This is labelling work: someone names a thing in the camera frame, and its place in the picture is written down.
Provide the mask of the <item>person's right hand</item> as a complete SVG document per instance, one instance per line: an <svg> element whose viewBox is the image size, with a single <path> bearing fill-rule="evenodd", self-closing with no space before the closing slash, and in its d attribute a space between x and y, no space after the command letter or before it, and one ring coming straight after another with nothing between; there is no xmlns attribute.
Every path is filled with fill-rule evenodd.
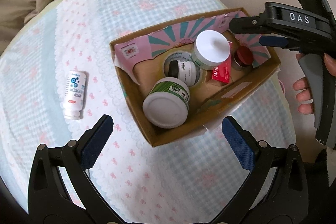
<svg viewBox="0 0 336 224"><path fill-rule="evenodd" d="M326 69L329 71L329 73L332 76L336 76L335 59L330 57L327 53L324 53L323 59L325 62ZM313 103L307 103L307 101L313 98L307 78L303 77L297 80L293 84L293 89L298 92L298 94L296 95L296 100L299 103L298 111L301 114L305 115L313 114L314 113Z"/></svg>

